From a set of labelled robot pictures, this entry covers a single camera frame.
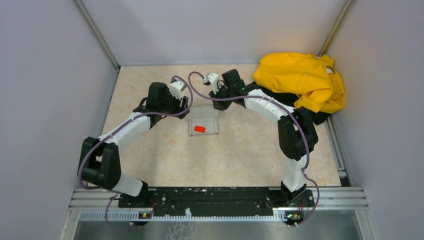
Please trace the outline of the white cardboard box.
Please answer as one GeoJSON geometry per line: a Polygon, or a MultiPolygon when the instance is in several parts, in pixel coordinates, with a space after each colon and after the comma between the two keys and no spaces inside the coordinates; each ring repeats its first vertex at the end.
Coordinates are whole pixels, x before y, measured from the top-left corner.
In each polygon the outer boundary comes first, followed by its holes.
{"type": "Polygon", "coordinates": [[[188,135],[190,137],[211,136],[219,133],[219,111],[212,104],[195,105],[186,116],[188,120],[188,135]],[[195,126],[206,127],[205,133],[195,132],[195,126]]]}

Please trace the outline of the small red block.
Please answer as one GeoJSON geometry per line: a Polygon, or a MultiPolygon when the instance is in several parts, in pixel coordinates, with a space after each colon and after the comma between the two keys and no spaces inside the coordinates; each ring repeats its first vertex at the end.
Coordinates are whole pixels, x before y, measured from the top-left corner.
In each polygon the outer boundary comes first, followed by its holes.
{"type": "Polygon", "coordinates": [[[200,125],[196,125],[193,130],[197,133],[205,133],[206,132],[206,127],[204,126],[200,126],[200,125]]]}

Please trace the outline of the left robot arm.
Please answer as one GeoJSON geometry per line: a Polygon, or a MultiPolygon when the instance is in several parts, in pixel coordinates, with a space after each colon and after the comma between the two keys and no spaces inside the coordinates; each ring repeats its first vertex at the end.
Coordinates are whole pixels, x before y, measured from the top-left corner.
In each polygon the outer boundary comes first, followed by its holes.
{"type": "Polygon", "coordinates": [[[125,194],[136,206],[146,206],[150,200],[148,185],[123,173],[120,154],[165,117],[183,119],[193,103],[193,97],[183,93],[188,88],[184,80],[174,80],[170,84],[153,82],[147,97],[126,120],[99,137],[87,137],[81,147],[78,181],[89,183],[88,190],[102,188],[125,194]]]}

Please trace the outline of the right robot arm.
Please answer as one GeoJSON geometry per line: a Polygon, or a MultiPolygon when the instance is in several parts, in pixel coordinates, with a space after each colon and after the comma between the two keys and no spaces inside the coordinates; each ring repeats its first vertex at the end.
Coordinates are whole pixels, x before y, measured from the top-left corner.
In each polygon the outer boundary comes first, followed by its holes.
{"type": "Polygon", "coordinates": [[[304,107],[284,105],[271,95],[271,91],[255,82],[245,84],[236,69],[222,75],[209,73],[203,83],[212,87],[208,96],[212,98],[214,109],[225,111],[235,103],[276,125],[279,147],[288,160],[281,183],[281,199],[287,206],[295,206],[306,190],[304,171],[319,140],[309,111],[304,107]]]}

